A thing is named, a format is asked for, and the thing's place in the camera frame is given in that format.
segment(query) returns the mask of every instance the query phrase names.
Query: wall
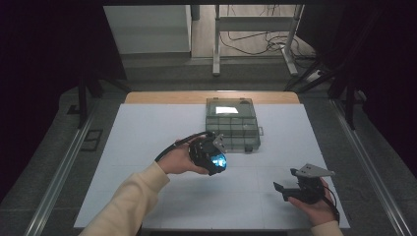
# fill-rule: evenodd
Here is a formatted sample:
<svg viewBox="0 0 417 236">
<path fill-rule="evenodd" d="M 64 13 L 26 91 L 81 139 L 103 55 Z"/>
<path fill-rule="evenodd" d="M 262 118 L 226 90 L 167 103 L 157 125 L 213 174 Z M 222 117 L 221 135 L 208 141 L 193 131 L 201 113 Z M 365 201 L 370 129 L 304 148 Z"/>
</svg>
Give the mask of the wall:
<svg viewBox="0 0 417 236">
<path fill-rule="evenodd" d="M 189 5 L 106 6 L 120 54 L 191 51 Z"/>
</svg>

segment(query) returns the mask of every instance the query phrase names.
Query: hand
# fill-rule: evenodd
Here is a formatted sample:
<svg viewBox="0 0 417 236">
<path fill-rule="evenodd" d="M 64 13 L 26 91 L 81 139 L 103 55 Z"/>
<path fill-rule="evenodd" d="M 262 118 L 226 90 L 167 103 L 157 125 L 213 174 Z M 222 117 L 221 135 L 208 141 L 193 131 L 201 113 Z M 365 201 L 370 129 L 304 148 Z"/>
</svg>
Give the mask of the hand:
<svg viewBox="0 0 417 236">
<path fill-rule="evenodd" d="M 328 190 L 328 183 L 323 178 L 321 178 L 321 180 L 323 185 L 325 186 L 326 198 L 328 198 L 333 203 L 333 200 L 330 196 L 330 192 Z M 317 226 L 335 220 L 333 212 L 331 211 L 328 204 L 326 204 L 323 200 L 320 200 L 319 202 L 313 205 L 305 204 L 292 197 L 288 198 L 288 201 L 291 202 L 294 206 L 303 210 L 309 216 L 310 222 L 313 224 L 313 226 Z"/>
<path fill-rule="evenodd" d="M 194 171 L 199 174 L 209 174 L 209 171 L 195 165 L 188 154 L 189 144 L 184 144 L 167 153 L 157 164 L 165 174 L 182 174 Z"/>
</svg>

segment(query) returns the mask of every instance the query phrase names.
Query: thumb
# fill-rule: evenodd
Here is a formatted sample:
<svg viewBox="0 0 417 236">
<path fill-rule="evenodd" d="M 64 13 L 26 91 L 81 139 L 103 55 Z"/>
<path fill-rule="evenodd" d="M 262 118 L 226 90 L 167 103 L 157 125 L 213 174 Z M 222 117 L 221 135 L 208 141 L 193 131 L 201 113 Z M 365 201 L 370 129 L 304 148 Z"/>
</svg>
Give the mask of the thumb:
<svg viewBox="0 0 417 236">
<path fill-rule="evenodd" d="M 306 210 L 306 205 L 303 202 L 299 201 L 298 199 L 293 198 L 293 197 L 289 197 L 288 201 L 290 203 L 292 203 L 295 207 L 297 207 L 301 210 L 304 210 L 304 211 Z"/>
</svg>

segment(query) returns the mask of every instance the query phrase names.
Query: metal rail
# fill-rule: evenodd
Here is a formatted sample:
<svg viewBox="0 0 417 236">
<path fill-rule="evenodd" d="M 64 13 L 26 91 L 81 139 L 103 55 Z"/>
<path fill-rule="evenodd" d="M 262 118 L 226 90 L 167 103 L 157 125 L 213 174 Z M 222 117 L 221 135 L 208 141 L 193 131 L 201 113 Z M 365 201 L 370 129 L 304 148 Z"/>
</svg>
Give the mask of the metal rail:
<svg viewBox="0 0 417 236">
<path fill-rule="evenodd" d="M 380 199 L 381 204 L 383 205 L 387 216 L 396 231 L 396 234 L 401 236 L 412 236 L 413 234 L 411 233 L 401 210 L 396 204 L 395 199 L 389 192 L 387 186 L 384 184 L 381 175 L 378 173 L 378 170 L 375 167 L 371 157 L 368 155 L 365 147 L 362 145 L 360 138 L 354 130 L 350 129 L 349 124 L 344 119 L 343 107 L 334 99 L 331 99 L 330 103 L 335 108 L 343 131 L 345 132 L 347 139 L 355 150 L 359 162 L 362 164 L 362 167 L 364 168 L 372 187 Z"/>
<path fill-rule="evenodd" d="M 37 207 L 36 212 L 33 215 L 33 218 L 30 221 L 30 224 L 25 232 L 25 235 L 40 235 L 45 227 L 45 224 L 49 218 L 53 207 L 55 206 L 56 200 L 58 199 L 59 194 L 61 193 L 62 187 L 64 186 L 65 180 L 70 173 L 71 167 L 73 166 L 74 160 L 77 157 L 77 154 L 81 148 L 81 145 L 86 137 L 86 134 L 89 130 L 89 126 L 92 123 L 94 118 L 96 107 L 99 104 L 98 99 L 92 100 L 92 105 L 90 108 L 90 115 L 87 118 L 84 126 L 79 129 L 74 137 L 73 141 L 70 144 L 64 158 L 61 160 L 49 186 L 46 190 L 39 206 Z"/>
</svg>

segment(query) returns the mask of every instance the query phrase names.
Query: glowing blue light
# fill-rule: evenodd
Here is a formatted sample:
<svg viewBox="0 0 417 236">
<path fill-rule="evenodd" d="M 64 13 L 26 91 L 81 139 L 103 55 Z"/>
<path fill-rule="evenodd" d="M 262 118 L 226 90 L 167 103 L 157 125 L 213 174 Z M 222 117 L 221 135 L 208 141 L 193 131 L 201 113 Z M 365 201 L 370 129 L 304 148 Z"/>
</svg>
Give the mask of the glowing blue light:
<svg viewBox="0 0 417 236">
<path fill-rule="evenodd" d="M 223 153 L 215 156 L 211 156 L 211 162 L 215 164 L 215 166 L 220 166 L 226 168 L 226 156 Z"/>
</svg>

